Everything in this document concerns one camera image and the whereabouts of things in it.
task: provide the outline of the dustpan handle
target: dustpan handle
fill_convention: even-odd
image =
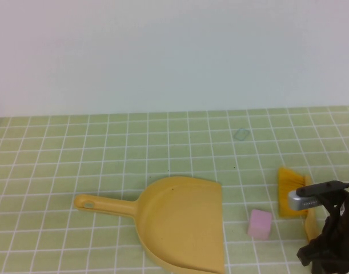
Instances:
[[[84,211],[134,217],[137,203],[81,194],[75,197],[74,206]]]

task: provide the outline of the brush bristles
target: brush bristles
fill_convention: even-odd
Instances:
[[[305,177],[288,168],[281,167],[278,172],[279,214],[281,217],[306,215],[307,210],[295,211],[288,207],[288,193],[305,186]]]

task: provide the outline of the dustpan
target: dustpan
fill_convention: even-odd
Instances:
[[[74,205],[128,216],[148,256],[183,274],[224,274],[222,190],[206,180],[169,177],[148,186],[134,202],[79,195]]]

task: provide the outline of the white wall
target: white wall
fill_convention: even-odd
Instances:
[[[348,0],[0,0],[0,116],[329,104]]]

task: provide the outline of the pink sponge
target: pink sponge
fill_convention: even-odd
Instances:
[[[254,209],[250,215],[248,235],[267,240],[271,232],[272,214]]]

